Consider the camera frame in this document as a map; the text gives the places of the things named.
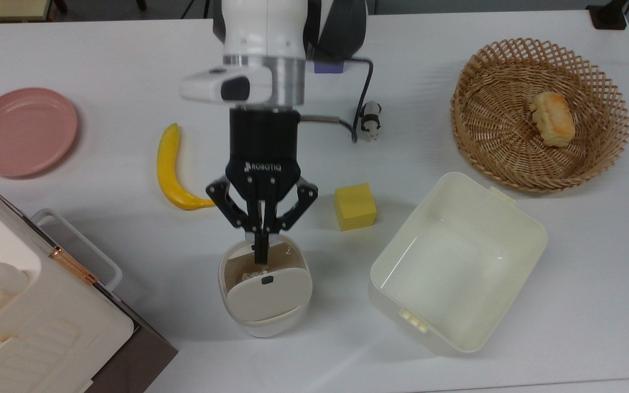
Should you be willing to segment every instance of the bread roll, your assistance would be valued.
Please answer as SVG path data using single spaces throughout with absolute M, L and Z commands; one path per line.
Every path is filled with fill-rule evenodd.
M 531 104 L 532 119 L 546 146 L 565 147 L 574 137 L 572 114 L 559 93 L 544 92 Z

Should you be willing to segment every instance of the floor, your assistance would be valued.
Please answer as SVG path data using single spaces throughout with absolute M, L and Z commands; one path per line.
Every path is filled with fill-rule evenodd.
M 402 13 L 449 13 L 484 12 L 510 10 L 567 10 L 584 9 L 591 3 L 605 4 L 606 0 L 367 0 L 377 14 Z M 185 18 L 202 18 L 205 0 L 148 0 L 147 10 L 140 11 L 134 0 L 66 0 L 67 15 L 54 13 L 55 21 L 84 20 L 144 20 L 179 19 L 187 10 Z

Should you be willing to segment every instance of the white plastic container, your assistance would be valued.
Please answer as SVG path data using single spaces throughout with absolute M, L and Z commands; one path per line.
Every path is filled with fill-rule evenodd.
M 132 335 L 75 264 L 0 199 L 0 391 L 85 391 Z
M 547 244 L 514 201 L 443 176 L 370 269 L 370 301 L 439 355 L 479 350 Z
M 279 247 L 284 247 L 280 258 L 275 254 Z M 252 243 L 235 244 L 220 261 L 220 293 L 227 313 L 255 337 L 274 336 L 294 326 L 305 315 L 312 296 L 310 267 L 298 245 L 279 235 L 269 253 L 269 268 L 273 270 L 244 281 L 242 274 L 258 271 L 253 257 L 251 261 L 239 259 L 253 254 Z

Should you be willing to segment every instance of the pink plate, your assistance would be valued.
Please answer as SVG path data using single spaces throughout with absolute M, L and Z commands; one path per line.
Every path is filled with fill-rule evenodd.
M 60 93 L 14 90 L 0 97 L 0 175 L 22 177 L 55 165 L 72 146 L 77 112 Z

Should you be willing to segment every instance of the copper hinge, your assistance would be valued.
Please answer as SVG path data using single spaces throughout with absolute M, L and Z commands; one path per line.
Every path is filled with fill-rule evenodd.
M 72 273 L 72 276 L 79 279 L 82 284 L 86 286 L 92 286 L 98 282 L 96 276 L 94 276 L 90 271 L 88 271 L 84 266 L 82 266 L 76 259 L 74 259 L 70 254 L 67 253 L 64 249 L 60 247 L 55 247 L 48 257 L 53 261 L 57 262 L 59 266 L 62 266 L 69 273 Z

